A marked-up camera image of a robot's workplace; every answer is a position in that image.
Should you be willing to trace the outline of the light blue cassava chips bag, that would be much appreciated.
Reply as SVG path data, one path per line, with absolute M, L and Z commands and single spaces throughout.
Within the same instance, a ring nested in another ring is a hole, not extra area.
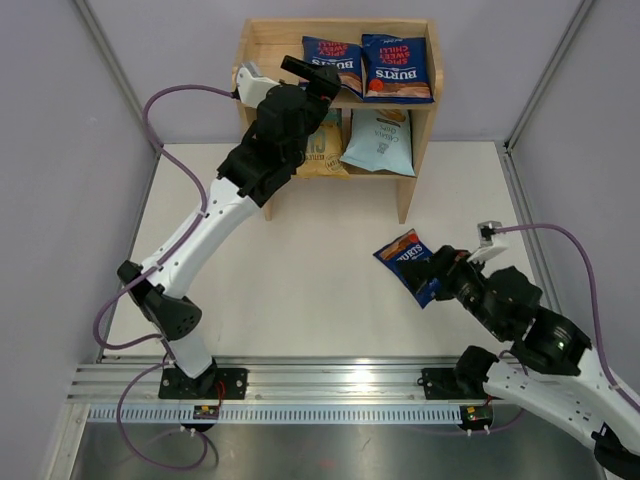
M 351 136 L 341 161 L 369 172 L 387 171 L 413 177 L 409 111 L 353 110 Z

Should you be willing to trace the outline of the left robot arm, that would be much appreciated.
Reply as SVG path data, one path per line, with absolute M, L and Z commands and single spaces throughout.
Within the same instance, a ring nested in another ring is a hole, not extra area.
M 150 257 L 125 261 L 118 277 L 144 317 L 157 329 L 169 365 L 163 369 L 163 399 L 241 399 L 244 369 L 220 369 L 196 327 L 202 311 L 187 296 L 206 261 L 226 238 L 268 200 L 304 163 L 307 141 L 341 90 L 336 67 L 285 56 L 283 70 L 301 85 L 262 75 L 252 62 L 242 64 L 229 97 L 253 108 L 256 117 L 240 143 L 217 169 L 201 203 Z

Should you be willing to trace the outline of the blue Burts chips bag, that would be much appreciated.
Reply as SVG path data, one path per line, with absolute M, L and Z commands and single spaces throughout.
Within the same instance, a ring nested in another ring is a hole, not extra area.
M 363 34 L 361 46 L 366 71 L 363 94 L 365 102 L 434 102 L 424 37 Z
M 373 253 L 389 269 L 424 309 L 437 294 L 440 282 L 429 276 L 429 260 L 433 252 L 410 229 Z
M 342 87 L 363 99 L 362 48 L 360 45 L 303 36 L 302 46 L 307 63 L 333 66 L 338 70 Z

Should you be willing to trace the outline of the large yellow kettle chips bag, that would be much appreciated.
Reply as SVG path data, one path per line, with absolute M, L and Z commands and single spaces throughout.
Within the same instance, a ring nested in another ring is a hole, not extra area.
M 342 112 L 340 109 L 330 109 L 318 129 L 309 136 L 305 160 L 297 168 L 296 175 L 304 179 L 347 179 L 349 173 L 341 161 L 343 152 Z

